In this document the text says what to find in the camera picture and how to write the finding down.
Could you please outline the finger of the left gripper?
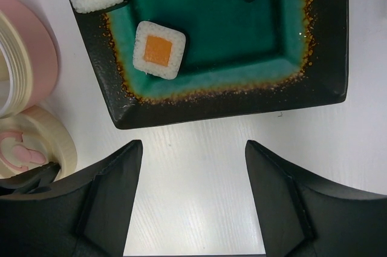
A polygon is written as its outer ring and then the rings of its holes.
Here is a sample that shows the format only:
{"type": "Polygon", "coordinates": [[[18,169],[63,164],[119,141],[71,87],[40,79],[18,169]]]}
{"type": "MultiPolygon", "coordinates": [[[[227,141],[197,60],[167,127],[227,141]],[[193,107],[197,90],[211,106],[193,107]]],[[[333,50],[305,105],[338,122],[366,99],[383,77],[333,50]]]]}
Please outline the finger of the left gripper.
{"type": "Polygon", "coordinates": [[[1,179],[1,195],[26,194],[52,183],[60,171],[60,164],[49,162],[43,166],[1,179]]]}

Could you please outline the pink round lunch box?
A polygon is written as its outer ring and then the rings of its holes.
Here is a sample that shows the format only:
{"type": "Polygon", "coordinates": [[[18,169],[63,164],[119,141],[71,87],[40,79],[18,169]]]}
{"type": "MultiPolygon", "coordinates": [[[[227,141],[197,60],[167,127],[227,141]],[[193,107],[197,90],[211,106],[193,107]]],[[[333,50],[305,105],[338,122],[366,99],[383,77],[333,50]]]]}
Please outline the pink round lunch box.
{"type": "Polygon", "coordinates": [[[1,0],[1,117],[48,97],[58,72],[58,56],[45,25],[22,2],[1,0]]]}

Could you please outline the orange centre sushi piece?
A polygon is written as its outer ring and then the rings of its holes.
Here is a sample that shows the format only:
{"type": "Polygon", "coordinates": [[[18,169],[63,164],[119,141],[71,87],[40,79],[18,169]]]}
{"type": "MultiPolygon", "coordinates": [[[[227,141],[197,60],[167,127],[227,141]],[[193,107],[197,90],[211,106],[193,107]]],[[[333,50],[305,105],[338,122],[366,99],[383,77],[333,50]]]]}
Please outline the orange centre sushi piece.
{"type": "Polygon", "coordinates": [[[136,29],[132,63],[144,73],[173,80],[179,72],[186,46],[184,33],[150,21],[136,29]]]}

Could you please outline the cream lid with pink handle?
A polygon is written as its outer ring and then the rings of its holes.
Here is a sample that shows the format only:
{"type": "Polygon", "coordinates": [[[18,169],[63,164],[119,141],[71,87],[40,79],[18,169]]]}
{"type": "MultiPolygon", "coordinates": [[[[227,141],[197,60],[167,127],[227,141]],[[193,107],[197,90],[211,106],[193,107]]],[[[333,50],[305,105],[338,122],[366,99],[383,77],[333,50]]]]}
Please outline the cream lid with pink handle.
{"type": "Polygon", "coordinates": [[[60,164],[56,180],[76,170],[75,144],[55,116],[33,106],[1,119],[1,178],[30,171],[51,161],[60,164]]]}

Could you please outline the black and teal square plate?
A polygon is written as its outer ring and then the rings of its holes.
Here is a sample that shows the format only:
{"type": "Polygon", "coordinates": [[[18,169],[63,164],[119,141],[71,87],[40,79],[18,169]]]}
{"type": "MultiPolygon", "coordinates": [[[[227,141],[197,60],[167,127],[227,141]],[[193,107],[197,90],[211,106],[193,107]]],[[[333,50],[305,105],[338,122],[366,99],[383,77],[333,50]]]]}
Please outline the black and teal square plate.
{"type": "Polygon", "coordinates": [[[343,102],[348,0],[125,0],[76,21],[116,128],[134,129],[343,102]],[[151,21],[186,35],[178,75],[134,68],[151,21]]]}

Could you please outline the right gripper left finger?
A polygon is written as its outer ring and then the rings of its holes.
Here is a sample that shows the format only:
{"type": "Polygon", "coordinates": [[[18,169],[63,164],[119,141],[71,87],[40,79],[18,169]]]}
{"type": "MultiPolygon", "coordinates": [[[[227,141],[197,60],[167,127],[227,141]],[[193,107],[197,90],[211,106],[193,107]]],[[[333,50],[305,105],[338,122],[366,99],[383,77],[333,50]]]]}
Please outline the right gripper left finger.
{"type": "Polygon", "coordinates": [[[142,155],[134,140],[46,186],[1,195],[1,255],[123,256],[142,155]]]}

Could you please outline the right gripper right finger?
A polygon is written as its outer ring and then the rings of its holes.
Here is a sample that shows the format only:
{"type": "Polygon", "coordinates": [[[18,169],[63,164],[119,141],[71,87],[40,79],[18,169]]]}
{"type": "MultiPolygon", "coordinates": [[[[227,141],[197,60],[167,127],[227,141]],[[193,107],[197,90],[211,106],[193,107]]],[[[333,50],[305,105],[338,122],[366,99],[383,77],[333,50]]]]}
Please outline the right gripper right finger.
{"type": "Polygon", "coordinates": [[[245,157],[267,256],[386,256],[386,195],[335,183],[253,140],[245,157]]]}

